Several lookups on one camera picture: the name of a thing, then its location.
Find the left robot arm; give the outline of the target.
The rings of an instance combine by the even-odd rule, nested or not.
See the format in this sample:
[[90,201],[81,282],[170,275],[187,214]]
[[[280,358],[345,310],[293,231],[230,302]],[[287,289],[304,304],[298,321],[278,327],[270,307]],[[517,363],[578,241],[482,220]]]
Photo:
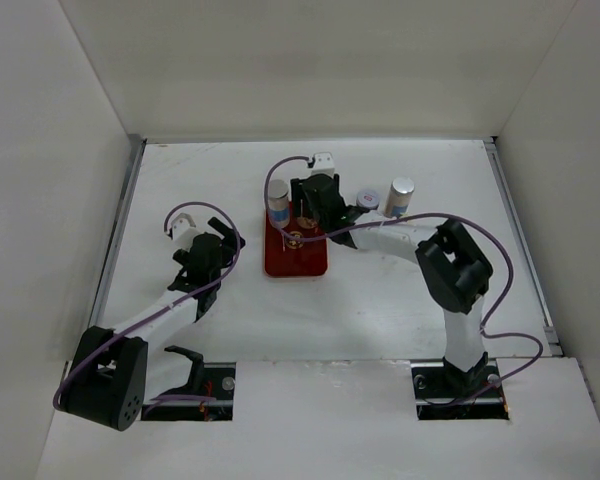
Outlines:
[[[140,314],[114,327],[84,331],[54,396],[56,410],[124,431],[163,402],[213,401],[203,390],[203,356],[169,342],[211,310],[246,244],[230,219],[213,217],[207,224],[201,232],[186,215],[171,223],[167,234],[177,246],[173,259],[179,267],[174,280]],[[172,388],[164,391],[148,386],[150,359],[158,350],[189,363],[172,371]]]

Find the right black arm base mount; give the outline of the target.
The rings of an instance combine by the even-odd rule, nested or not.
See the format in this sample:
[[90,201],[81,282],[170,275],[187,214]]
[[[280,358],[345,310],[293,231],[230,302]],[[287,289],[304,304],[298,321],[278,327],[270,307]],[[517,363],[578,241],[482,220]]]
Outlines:
[[467,372],[453,365],[446,358],[443,361],[443,373],[448,387],[449,396],[454,396],[449,406],[466,401],[471,395],[483,387],[487,380],[489,357],[483,353],[480,360]]

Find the pink lid spice jar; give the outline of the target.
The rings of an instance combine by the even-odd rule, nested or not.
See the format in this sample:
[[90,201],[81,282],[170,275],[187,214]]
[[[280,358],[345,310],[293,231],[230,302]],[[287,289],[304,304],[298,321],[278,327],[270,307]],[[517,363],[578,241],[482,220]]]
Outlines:
[[298,216],[296,222],[300,228],[311,230],[318,226],[317,222],[311,217]]

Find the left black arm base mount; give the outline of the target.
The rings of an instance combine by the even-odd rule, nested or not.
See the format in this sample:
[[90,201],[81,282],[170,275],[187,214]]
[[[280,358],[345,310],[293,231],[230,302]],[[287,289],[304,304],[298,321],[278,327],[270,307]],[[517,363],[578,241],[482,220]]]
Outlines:
[[186,358],[190,366],[188,367],[188,375],[186,382],[180,386],[176,386],[164,392],[165,395],[176,396],[191,396],[197,395],[201,390],[201,385],[204,377],[204,356],[198,352],[171,345],[164,349],[165,352],[180,355]]

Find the silver lid blue label jar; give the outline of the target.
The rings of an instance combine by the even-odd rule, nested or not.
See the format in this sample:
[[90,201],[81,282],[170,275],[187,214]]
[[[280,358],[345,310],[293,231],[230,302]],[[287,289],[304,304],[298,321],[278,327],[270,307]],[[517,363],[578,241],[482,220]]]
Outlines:
[[284,180],[274,179],[268,183],[268,217],[276,228],[286,228],[290,222],[289,187]]

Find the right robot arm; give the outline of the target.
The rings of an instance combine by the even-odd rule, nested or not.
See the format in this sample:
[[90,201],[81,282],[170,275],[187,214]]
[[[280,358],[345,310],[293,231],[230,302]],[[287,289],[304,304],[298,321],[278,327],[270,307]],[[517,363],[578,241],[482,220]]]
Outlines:
[[430,296],[443,310],[444,384],[459,396],[477,390],[488,361],[480,328],[493,267],[462,223],[447,219],[437,227],[413,225],[348,205],[336,174],[293,179],[290,186],[293,212],[315,221],[334,243],[419,267]]

